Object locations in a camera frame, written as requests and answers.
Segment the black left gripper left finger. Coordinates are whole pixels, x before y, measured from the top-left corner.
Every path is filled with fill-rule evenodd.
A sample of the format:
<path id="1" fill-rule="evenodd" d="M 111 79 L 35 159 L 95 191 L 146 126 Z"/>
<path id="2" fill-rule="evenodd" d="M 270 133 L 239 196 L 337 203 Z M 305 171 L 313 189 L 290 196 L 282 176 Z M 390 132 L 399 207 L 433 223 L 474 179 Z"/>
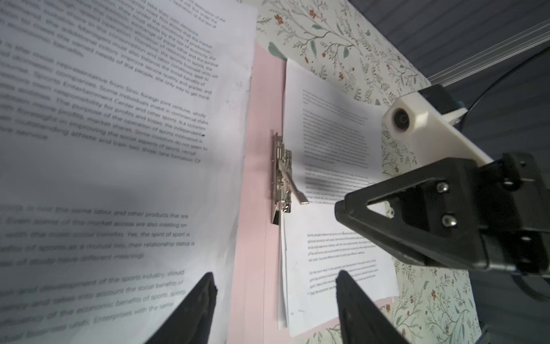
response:
<path id="1" fill-rule="evenodd" d="M 207 272 L 146 343 L 207 344 L 217 294 L 213 273 Z"/>

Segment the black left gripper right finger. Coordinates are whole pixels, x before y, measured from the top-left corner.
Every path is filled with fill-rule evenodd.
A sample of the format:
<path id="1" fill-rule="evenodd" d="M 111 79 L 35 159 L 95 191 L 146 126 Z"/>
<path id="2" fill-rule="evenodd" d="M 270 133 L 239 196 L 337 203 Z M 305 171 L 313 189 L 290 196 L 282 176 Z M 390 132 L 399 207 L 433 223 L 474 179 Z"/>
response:
<path id="1" fill-rule="evenodd" d="M 408 343 L 344 270 L 336 279 L 336 296 L 343 343 Z"/>

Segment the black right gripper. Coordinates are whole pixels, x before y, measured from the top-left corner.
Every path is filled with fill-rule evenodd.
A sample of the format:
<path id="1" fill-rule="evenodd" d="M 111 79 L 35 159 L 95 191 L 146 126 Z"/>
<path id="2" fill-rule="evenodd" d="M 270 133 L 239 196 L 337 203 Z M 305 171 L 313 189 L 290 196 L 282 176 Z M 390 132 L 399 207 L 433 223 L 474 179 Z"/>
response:
<path id="1" fill-rule="evenodd" d="M 504 153 L 479 184 L 477 170 L 431 163 L 347 194 L 336 219 L 409 265 L 548 277 L 549 190 L 534 157 Z"/>

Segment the pink file folder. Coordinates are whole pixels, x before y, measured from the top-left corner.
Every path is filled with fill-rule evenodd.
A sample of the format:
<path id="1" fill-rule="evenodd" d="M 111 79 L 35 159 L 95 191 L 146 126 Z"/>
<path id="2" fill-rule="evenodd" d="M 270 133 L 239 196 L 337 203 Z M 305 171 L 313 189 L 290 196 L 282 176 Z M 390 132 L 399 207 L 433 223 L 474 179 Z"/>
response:
<path id="1" fill-rule="evenodd" d="M 286 64 L 256 47 L 246 124 L 241 208 L 231 294 L 229 343 L 290 343 L 286 306 L 284 213 L 272 224 L 272 136 L 283 136 Z"/>

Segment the printed white paper sheet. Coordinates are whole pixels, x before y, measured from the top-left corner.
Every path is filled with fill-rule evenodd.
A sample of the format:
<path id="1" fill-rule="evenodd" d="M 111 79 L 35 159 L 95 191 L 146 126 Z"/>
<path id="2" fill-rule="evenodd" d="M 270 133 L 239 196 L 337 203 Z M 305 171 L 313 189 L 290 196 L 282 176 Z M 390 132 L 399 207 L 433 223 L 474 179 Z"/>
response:
<path id="1" fill-rule="evenodd" d="M 231 308 L 255 7 L 1 3 L 1 342 L 145 343 Z"/>

